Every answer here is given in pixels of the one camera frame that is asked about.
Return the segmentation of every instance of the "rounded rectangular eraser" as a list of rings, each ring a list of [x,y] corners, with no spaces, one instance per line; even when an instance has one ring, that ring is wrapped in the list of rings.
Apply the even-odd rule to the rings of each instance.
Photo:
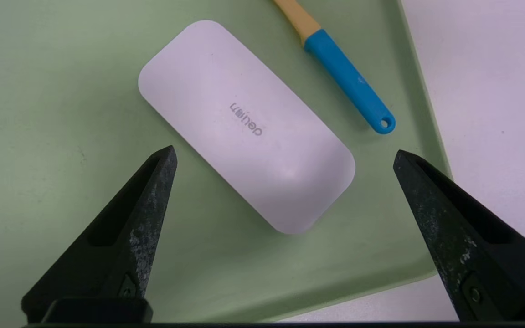
[[[350,150],[214,21],[189,25],[155,55],[139,91],[280,232],[310,228],[354,178]]]

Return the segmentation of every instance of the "green tray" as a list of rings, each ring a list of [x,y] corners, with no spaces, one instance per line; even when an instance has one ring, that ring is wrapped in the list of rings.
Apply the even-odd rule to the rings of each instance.
[[[448,166],[400,4],[301,0],[393,112],[377,135],[270,0],[0,1],[0,326],[152,152],[179,159],[146,297],[154,321],[275,320],[435,272],[392,171]],[[140,96],[190,23],[224,25],[347,145],[352,185],[307,233],[276,232]]]

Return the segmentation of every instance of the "handle hole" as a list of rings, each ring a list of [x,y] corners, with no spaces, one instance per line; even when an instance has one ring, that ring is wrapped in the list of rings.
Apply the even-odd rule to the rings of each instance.
[[[382,125],[383,128],[387,128],[390,126],[390,119],[389,118],[382,118],[380,121],[380,125]]]

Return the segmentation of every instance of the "blue handle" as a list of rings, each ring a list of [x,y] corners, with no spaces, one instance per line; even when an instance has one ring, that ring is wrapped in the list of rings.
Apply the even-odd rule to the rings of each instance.
[[[394,130],[392,113],[325,30],[313,33],[305,41],[305,50],[325,66],[374,131],[386,134]]]

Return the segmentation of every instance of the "deli logo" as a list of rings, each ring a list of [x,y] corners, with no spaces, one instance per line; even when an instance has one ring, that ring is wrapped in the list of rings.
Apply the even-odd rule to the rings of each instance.
[[[242,108],[238,107],[236,102],[233,102],[230,105],[230,110],[232,110],[236,117],[240,119],[241,123],[244,123],[244,125],[246,125],[249,129],[252,130],[252,134],[256,136],[263,134],[263,130],[257,128],[257,124],[254,121],[252,121],[252,119],[250,119],[247,112],[242,110]]]

